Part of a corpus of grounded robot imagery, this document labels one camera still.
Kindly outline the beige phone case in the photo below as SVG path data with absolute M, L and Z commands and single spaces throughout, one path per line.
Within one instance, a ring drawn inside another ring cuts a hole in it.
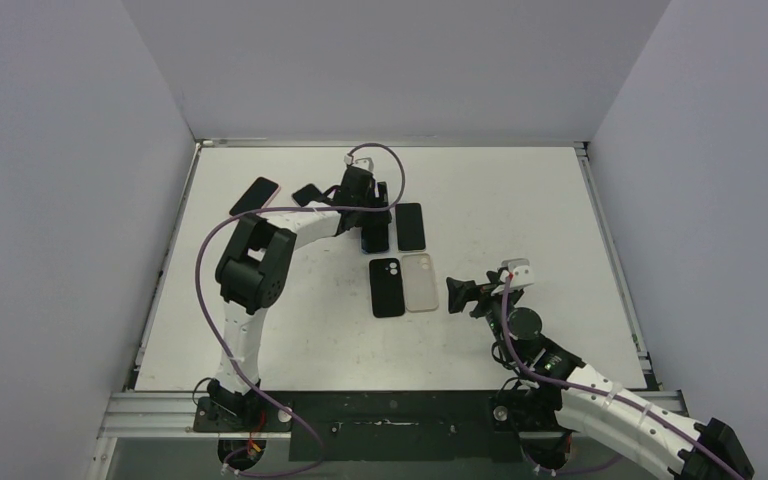
M 426 253 L 405 255 L 401 266 L 406 310 L 412 313 L 436 310 L 439 297 L 431 256 Z

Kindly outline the phone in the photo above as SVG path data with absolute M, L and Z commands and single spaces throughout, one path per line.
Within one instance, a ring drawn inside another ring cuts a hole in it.
M 280 191 L 280 185 L 265 177 L 257 177 L 229 209 L 228 215 L 235 216 L 251 210 L 264 208 Z
M 390 250 L 389 225 L 366 226 L 361 232 L 360 248 L 364 254 L 387 253 Z
M 309 183 L 291 194 L 293 202 L 301 208 L 326 205 L 327 197 L 314 184 Z

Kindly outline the black smartphone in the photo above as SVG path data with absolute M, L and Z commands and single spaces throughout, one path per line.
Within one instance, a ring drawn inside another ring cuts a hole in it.
M 395 208 L 397 247 L 400 252 L 426 249 L 423 211 L 420 203 L 399 203 Z

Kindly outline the black phone case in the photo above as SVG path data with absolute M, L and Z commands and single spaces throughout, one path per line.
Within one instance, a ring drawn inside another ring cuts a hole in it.
M 405 314 L 401 265 L 396 258 L 373 259 L 368 264 L 370 299 L 375 318 L 394 318 Z

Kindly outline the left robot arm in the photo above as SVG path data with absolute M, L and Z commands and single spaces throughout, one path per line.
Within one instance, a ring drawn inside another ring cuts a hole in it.
M 206 396 L 197 402 L 196 430 L 251 431 L 269 403 L 258 393 L 262 332 L 268 309 L 286 283 L 296 250 L 354 228 L 390 221 L 388 197 L 369 158 L 346 167 L 341 182 L 323 193 L 304 194 L 295 208 L 260 215 L 279 186 L 257 178 L 229 210 L 236 227 L 217 263 L 225 321 L 211 328 L 222 358 Z

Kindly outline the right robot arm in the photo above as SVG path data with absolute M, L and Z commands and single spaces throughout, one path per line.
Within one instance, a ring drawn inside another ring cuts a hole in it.
M 518 383 L 509 398 L 513 427 L 530 422 L 583 433 L 633 461 L 658 479 L 751 479 L 755 469 L 735 430 L 712 418 L 706 422 L 673 413 L 566 350 L 542 332 L 536 311 L 517 306 L 525 274 L 501 268 L 487 282 L 447 278 L 449 313 L 486 320 L 499 363 Z

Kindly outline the phone in pink case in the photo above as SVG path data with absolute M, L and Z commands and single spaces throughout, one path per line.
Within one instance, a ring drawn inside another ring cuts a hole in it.
M 264 208 L 280 191 L 280 185 L 265 177 L 257 177 L 229 209 L 228 215 L 235 216 L 251 210 Z

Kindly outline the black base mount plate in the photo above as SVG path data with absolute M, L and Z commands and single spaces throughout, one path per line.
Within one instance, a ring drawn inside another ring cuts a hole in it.
M 452 461 L 482 458 L 495 463 L 534 460 L 560 468 L 572 457 L 573 434 L 549 423 L 507 420 L 513 390 L 302 392 L 276 391 L 274 398 L 305 424 L 269 404 L 251 431 L 209 431 L 226 455 L 253 442 L 263 447 L 284 438 L 291 462 Z

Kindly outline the aluminium table frame rail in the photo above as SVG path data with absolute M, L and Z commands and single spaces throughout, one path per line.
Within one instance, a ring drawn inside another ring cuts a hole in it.
M 345 147 L 205 140 L 197 149 L 164 272 L 129 388 L 111 397 L 103 438 L 229 438 L 203 409 L 202 378 L 219 364 L 194 291 L 198 253 L 213 315 L 222 302 L 213 273 L 230 236 L 208 231 L 259 176 L 278 182 L 278 203 L 308 183 L 335 184 Z M 671 417 L 687 407 L 656 386 L 607 244 L 580 142 L 511 145 L 395 144 L 364 148 L 392 195 L 420 202 L 436 288 L 449 275 L 483 275 L 526 257 L 537 284 L 526 296 L 546 334 L 622 383 L 641 405 Z M 264 330 L 263 384 L 322 435 L 430 427 L 453 436 L 493 419 L 506 371 L 490 357 L 485 323 L 433 311 L 377 319 L 369 304 L 368 257 L 355 233 L 304 248 Z

